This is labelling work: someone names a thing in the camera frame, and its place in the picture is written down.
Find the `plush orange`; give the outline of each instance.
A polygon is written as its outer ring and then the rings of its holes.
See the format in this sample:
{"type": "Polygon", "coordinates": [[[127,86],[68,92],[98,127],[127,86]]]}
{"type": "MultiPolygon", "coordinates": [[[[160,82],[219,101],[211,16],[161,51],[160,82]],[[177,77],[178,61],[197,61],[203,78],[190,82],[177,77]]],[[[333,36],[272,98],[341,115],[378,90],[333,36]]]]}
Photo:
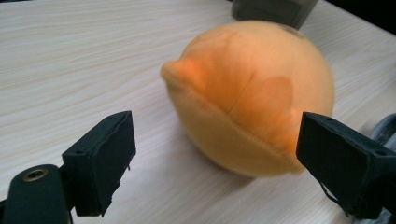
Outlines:
{"type": "Polygon", "coordinates": [[[330,116],[333,80],[301,33],[266,21],[221,25],[165,63],[169,96],[194,144],[241,175],[298,174],[303,111],[330,116]]]}

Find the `tabletop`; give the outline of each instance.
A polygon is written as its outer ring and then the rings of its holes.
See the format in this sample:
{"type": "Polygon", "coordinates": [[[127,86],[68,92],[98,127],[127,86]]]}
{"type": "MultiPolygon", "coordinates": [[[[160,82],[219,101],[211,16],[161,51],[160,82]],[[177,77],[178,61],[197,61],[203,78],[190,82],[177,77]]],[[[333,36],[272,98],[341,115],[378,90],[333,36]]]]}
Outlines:
{"type": "MultiPolygon", "coordinates": [[[[350,223],[308,172],[252,179],[205,158],[160,76],[198,34],[233,22],[226,0],[0,4],[0,200],[13,176],[131,110],[137,154],[104,217],[83,223],[350,223]]],[[[396,111],[396,38],[325,1],[301,32],[328,61],[333,117],[368,134],[396,111]]]]}

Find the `stuffed toy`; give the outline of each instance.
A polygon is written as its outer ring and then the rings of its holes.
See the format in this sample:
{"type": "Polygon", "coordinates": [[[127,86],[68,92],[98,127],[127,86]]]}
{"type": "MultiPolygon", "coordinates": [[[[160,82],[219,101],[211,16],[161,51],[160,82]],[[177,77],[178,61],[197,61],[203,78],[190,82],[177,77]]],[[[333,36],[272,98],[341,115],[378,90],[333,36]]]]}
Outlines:
{"type": "Polygon", "coordinates": [[[273,22],[238,21],[204,32],[161,73],[193,143],[241,175],[299,174],[303,111],[332,114],[326,61],[301,33],[273,22]]]}

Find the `black object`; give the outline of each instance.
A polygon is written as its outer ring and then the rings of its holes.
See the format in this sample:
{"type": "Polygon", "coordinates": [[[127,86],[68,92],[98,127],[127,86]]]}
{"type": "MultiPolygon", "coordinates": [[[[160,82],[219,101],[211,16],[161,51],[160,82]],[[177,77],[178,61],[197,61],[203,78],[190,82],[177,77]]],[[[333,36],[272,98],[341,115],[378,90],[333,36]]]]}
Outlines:
{"type": "Polygon", "coordinates": [[[24,2],[24,1],[31,1],[31,0],[0,0],[0,3],[24,2]]]}
{"type": "Polygon", "coordinates": [[[64,152],[64,165],[39,165],[16,175],[0,202],[0,223],[73,223],[103,215],[135,155],[130,111],[111,115],[64,152]]]}
{"type": "Polygon", "coordinates": [[[396,13],[389,0],[326,0],[392,34],[396,35],[396,13]]]}
{"type": "Polygon", "coordinates": [[[240,21],[273,21],[300,29],[318,0],[233,0],[240,21]]]}
{"type": "Polygon", "coordinates": [[[356,218],[396,214],[396,153],[343,123],[304,112],[297,158],[325,194],[356,218]]]}
{"type": "MultiPolygon", "coordinates": [[[[229,0],[237,20],[275,21],[299,29],[317,1],[229,0]]],[[[396,35],[396,13],[389,0],[326,0],[341,9],[396,35]]]]}

